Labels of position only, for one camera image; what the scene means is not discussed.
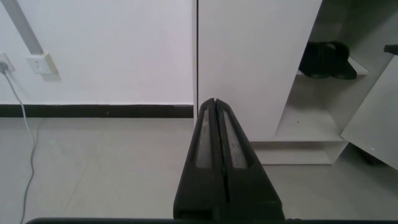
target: white wall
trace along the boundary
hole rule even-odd
[[[0,51],[27,104],[192,104],[192,2],[19,0],[59,77],[34,74],[0,4]],[[0,77],[0,104],[17,103]]]

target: wall socket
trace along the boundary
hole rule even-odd
[[[14,66],[12,66],[12,63],[8,59],[6,53],[0,52],[0,62],[5,62],[8,65],[8,70],[13,72],[15,71]]]
[[[26,61],[36,74],[58,74],[58,70],[49,53],[30,55],[26,57]]]

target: white cabinet panel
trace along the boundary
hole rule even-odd
[[[341,136],[398,169],[397,134],[398,57],[395,56]]]
[[[199,1],[198,104],[219,98],[249,140],[271,140],[320,4]]]

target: black slipper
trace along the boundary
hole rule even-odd
[[[326,42],[308,42],[298,69],[311,78],[327,78],[330,76],[329,64],[334,61],[335,51],[325,47]]]
[[[333,78],[354,80],[357,77],[356,70],[348,62],[349,48],[347,45],[331,41],[327,43],[325,48],[333,49],[335,51],[334,60],[330,64],[330,75]]]

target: gray floor tile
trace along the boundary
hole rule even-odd
[[[191,119],[113,119],[65,216],[172,218],[192,131]]]
[[[39,143],[26,220],[172,218],[192,119],[29,119]],[[17,223],[31,141],[0,118],[0,223]],[[333,166],[265,166],[288,218],[398,220],[398,172],[346,151]]]
[[[284,206],[301,219],[398,220],[398,171],[346,150],[333,166],[264,166]]]

